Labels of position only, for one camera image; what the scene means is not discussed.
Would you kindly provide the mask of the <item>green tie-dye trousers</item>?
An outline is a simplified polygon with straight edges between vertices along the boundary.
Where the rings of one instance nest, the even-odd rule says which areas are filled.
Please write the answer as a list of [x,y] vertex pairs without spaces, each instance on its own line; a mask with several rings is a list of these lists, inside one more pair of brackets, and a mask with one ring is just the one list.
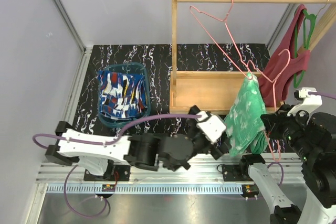
[[253,154],[264,152],[267,141],[265,126],[260,118],[263,114],[266,114],[266,107],[259,90],[258,78],[248,73],[224,119],[230,156],[242,154],[246,149],[250,149]]

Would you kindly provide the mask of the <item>blue patterned trousers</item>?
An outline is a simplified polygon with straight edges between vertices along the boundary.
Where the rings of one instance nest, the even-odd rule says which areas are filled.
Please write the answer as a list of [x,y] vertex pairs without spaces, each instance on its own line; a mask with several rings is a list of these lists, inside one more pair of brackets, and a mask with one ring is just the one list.
[[130,120],[147,111],[144,76],[102,70],[98,73],[98,112],[112,120]]

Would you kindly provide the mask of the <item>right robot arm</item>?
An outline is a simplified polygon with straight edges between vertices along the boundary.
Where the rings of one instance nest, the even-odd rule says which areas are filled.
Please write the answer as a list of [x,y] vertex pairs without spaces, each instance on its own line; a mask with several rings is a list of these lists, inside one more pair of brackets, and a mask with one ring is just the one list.
[[259,154],[242,156],[238,173],[252,179],[270,211],[270,223],[335,223],[335,116],[308,109],[293,115],[292,105],[284,104],[261,120],[271,138],[287,142],[302,161],[302,174],[307,187],[306,202],[300,210],[283,193],[270,175]]

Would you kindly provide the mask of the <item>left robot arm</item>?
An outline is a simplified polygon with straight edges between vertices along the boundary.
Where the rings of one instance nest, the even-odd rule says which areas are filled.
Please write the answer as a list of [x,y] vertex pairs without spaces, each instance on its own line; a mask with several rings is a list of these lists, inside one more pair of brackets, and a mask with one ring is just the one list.
[[[125,135],[127,129],[143,122],[172,118],[186,119],[188,132]],[[54,135],[56,143],[47,147],[45,157],[62,166],[77,164],[99,180],[115,176],[115,163],[153,172],[160,166],[173,172],[188,170],[189,160],[198,154],[211,154],[214,159],[223,155],[217,143],[226,129],[220,116],[197,106],[188,114],[158,114],[131,121],[115,137],[80,133],[61,121]]]

